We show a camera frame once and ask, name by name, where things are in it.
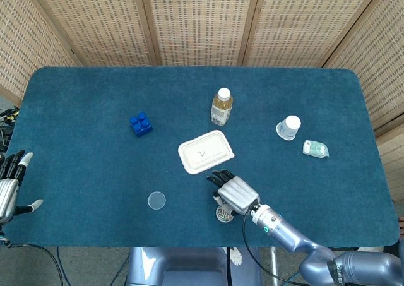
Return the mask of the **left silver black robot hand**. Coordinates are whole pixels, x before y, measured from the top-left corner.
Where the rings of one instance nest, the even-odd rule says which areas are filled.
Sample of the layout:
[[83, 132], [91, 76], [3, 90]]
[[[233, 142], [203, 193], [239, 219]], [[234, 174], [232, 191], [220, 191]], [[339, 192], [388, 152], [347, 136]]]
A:
[[16, 206], [18, 193], [32, 157], [33, 152], [25, 153], [25, 150], [7, 158], [1, 155], [1, 226], [9, 223], [15, 216], [34, 212], [44, 202], [43, 199], [37, 199], [30, 205]]

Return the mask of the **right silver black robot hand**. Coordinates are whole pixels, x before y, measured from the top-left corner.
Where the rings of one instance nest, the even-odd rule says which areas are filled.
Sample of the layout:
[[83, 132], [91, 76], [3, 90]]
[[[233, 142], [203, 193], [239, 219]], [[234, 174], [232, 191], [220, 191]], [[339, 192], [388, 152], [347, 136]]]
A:
[[251, 205], [261, 201], [257, 191], [229, 170], [214, 170], [206, 180], [217, 187], [213, 199], [230, 215], [245, 215]]

